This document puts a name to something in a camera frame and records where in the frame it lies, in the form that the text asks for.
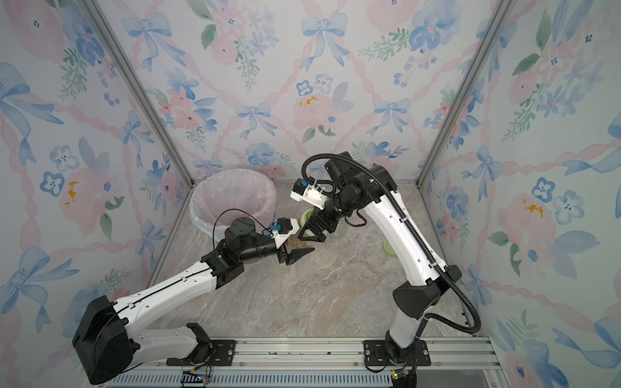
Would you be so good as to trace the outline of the light green jar lid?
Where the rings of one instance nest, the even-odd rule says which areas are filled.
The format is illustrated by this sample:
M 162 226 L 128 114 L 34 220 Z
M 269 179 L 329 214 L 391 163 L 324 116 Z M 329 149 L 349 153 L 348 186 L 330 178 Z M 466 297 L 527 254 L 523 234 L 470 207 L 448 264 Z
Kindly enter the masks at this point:
M 383 250 L 389 256 L 396 256 L 396 252 L 387 239 L 383 241 Z

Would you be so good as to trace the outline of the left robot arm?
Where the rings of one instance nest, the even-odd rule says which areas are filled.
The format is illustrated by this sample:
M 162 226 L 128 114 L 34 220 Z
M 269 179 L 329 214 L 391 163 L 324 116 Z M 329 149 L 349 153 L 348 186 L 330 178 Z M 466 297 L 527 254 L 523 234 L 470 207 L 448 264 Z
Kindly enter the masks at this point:
M 72 339 L 89 383 L 103 384 L 133 367 L 164 358 L 190 365 L 207 362 L 213 344 L 200 324 L 167 330 L 150 330 L 149 325 L 230 283 L 244 272 L 247 262 L 275 255 L 279 263 L 292 265 L 312 253 L 310 247 L 289 247 L 289 237 L 298 232 L 295 219 L 279 218 L 268 234 L 261 234 L 252 218 L 237 218 L 212 252 L 181 273 L 114 301 L 106 296 L 92 300 Z

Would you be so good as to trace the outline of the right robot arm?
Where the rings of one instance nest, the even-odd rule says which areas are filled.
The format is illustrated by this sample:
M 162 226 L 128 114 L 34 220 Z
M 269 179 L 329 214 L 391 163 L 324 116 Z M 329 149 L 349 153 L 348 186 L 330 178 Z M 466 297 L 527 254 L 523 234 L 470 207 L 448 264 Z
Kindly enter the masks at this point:
M 461 272 L 447 265 L 428 245 L 412 221 L 396 181 L 384 167 L 365 167 L 347 152 L 315 155 L 305 164 L 322 159 L 330 178 L 314 179 L 304 171 L 290 194 L 293 200 L 313 207 L 298 237 L 322 243 L 354 214 L 364 223 L 373 221 L 378 226 L 406 275 L 404 284 L 393 292 L 398 310 L 385 339 L 389 361 L 404 364 L 414 358 L 430 319 L 458 327 L 432 309 L 446 291 L 456 290 Z

